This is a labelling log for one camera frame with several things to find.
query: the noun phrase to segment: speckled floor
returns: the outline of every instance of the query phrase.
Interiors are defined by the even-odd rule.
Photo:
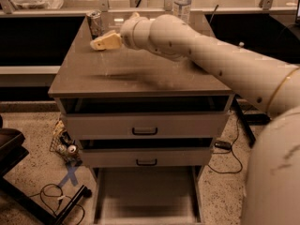
[[[78,167],[75,172],[75,180],[77,181],[64,180],[68,173],[65,162],[49,150],[53,138],[53,129],[60,117],[54,102],[0,102],[0,113],[3,117],[4,128],[16,128],[24,134],[26,140],[23,146],[29,151],[29,155],[6,174],[5,178],[10,183],[27,196],[39,193],[48,184],[57,185],[62,184],[63,181],[65,181],[62,186],[64,194],[70,197],[76,193],[81,185],[86,185],[92,191],[95,191],[96,182],[84,166]],[[248,137],[240,123],[236,121],[235,111],[230,111],[228,124],[220,139],[232,143],[238,137],[233,151],[241,160],[243,170],[237,174],[219,174],[208,167],[204,169],[199,181],[199,188],[202,199],[203,220],[206,225],[239,224],[250,148]],[[252,127],[252,130],[255,135],[258,135],[262,127]],[[214,154],[210,166],[220,172],[234,172],[240,168],[239,163],[232,154]],[[32,199],[50,212],[41,202],[39,196],[34,196]],[[67,201],[68,199],[65,198],[61,207]],[[52,209],[57,207],[57,201],[52,198],[48,198],[46,202]],[[79,204],[85,210],[85,216],[81,224],[91,224],[93,197],[82,198]],[[77,224],[82,214],[82,209],[75,207],[64,224]],[[0,191],[0,224],[33,225],[40,224],[40,222]]]

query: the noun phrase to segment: cabinet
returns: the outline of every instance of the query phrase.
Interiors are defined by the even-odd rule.
[[[118,29],[129,16],[110,12],[103,21]],[[191,22],[210,35],[201,13]],[[95,52],[90,39],[83,21],[49,95],[97,179],[93,222],[200,224],[197,183],[233,91],[187,59]]]

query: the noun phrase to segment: bottle label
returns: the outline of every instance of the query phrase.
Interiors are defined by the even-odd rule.
[[[180,4],[173,4],[173,15],[183,20],[185,23],[188,23],[189,20],[189,12],[190,12],[191,5],[180,5]]]

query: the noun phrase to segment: metal can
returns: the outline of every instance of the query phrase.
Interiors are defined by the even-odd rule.
[[[86,13],[86,19],[90,28],[92,39],[102,36],[104,30],[101,19],[101,11],[93,10]]]

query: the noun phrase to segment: black handle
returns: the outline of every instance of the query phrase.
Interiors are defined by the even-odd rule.
[[[132,134],[136,136],[156,135],[158,134],[157,127],[133,127]]]
[[[138,159],[136,159],[136,163],[138,166],[144,166],[144,167],[154,167],[158,165],[158,160],[154,159],[154,160],[150,160],[150,161],[139,161]]]

